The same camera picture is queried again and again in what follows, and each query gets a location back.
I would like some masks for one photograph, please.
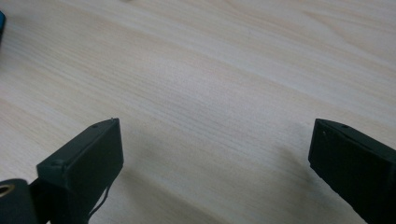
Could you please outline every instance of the black object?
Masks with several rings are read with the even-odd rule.
[[[3,38],[4,28],[6,27],[6,16],[0,11],[0,42]]]
[[[120,121],[96,123],[40,162],[30,186],[0,182],[0,223],[86,224],[122,165]]]
[[[367,223],[396,223],[395,150],[344,124],[317,119],[308,159]]]

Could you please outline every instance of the wood grain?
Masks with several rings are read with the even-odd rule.
[[[364,223],[307,153],[315,118],[396,148],[394,1],[0,2],[0,179],[118,117],[91,223]]]

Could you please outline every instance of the wooden table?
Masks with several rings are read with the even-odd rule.
[[[392,0],[3,0],[0,179],[120,118],[91,223],[364,223],[309,167],[315,118],[396,148]]]

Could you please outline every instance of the light wood surface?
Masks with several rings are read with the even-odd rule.
[[[91,223],[364,223],[307,161],[315,118],[396,148],[393,0],[0,1],[0,179],[120,118]]]

